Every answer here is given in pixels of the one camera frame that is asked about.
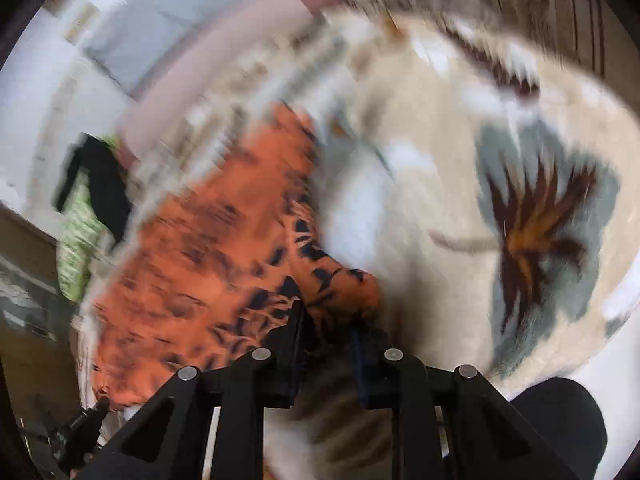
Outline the green white patterned pillow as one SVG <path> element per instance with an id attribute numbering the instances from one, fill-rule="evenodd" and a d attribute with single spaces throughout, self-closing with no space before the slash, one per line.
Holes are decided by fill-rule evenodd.
<path id="1" fill-rule="evenodd" d="M 56 272 L 61 294 L 79 304 L 91 278 L 90 266 L 106 226 L 93 211 L 89 175 L 84 168 L 69 177 L 76 148 L 70 150 L 53 206 L 62 214 L 62 228 L 56 244 Z"/>

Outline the wooden glass panel door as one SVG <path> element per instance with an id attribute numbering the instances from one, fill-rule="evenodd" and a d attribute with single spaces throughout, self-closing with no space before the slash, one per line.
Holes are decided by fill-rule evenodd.
<path id="1" fill-rule="evenodd" d="M 80 409 L 53 238 L 1 208 L 1 363 L 17 426 L 45 436 Z"/>

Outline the grey pillow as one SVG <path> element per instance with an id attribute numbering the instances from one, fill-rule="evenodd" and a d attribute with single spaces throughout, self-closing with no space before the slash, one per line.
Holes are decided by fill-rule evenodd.
<path id="1" fill-rule="evenodd" d="M 106 14 L 85 56 L 134 98 L 181 45 L 241 0 L 124 0 Z"/>

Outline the beige wall switch plate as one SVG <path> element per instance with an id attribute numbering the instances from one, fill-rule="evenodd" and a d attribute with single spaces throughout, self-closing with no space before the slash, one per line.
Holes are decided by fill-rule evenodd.
<path id="1" fill-rule="evenodd" d="M 67 27 L 64 39 L 72 46 L 78 44 L 81 35 L 99 14 L 100 9 L 94 3 L 86 2 Z"/>

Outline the beige leaf print blanket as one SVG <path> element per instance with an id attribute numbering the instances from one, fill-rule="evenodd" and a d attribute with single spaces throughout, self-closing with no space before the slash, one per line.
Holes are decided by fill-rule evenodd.
<path id="1" fill-rule="evenodd" d="M 125 240 L 94 271 L 76 322 L 94 402 L 93 304 L 168 196 L 236 149 L 278 105 L 306 114 L 317 238 L 378 281 L 378 326 L 425 364 L 475 365 L 514 396 L 594 356 L 638 296 L 639 123 L 580 68 L 456 18 L 335 12 L 231 61 L 129 175 Z M 390 414 L 357 403 L 337 315 L 294 408 L 272 413 L 281 479 L 386 479 Z"/>

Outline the orange black floral blouse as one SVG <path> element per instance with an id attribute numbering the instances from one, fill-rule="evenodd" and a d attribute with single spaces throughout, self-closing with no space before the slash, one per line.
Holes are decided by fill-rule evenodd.
<path id="1" fill-rule="evenodd" d="M 319 327 L 378 307 L 376 278 L 318 242 L 319 155 L 309 116 L 278 105 L 250 144 L 163 201 L 94 300 L 96 396 L 141 405 L 180 367 L 228 366 L 284 325 L 296 301 Z"/>

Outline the black garment on pillow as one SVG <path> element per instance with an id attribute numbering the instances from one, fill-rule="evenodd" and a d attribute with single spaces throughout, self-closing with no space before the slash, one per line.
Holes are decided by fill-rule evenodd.
<path id="1" fill-rule="evenodd" d="M 52 205 L 62 212 L 78 174 L 88 179 L 89 203 L 96 218 L 112 234 L 117 246 L 125 237 L 132 205 L 126 193 L 122 166 L 110 144 L 84 133 L 70 151 L 65 176 Z"/>

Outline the striped floral sofa cushion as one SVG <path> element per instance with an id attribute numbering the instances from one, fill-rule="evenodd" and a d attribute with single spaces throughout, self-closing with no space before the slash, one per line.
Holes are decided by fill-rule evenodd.
<path id="1" fill-rule="evenodd" d="M 639 105 L 639 41 L 608 0 L 350 0 L 361 9 L 450 12 L 519 32 Z"/>

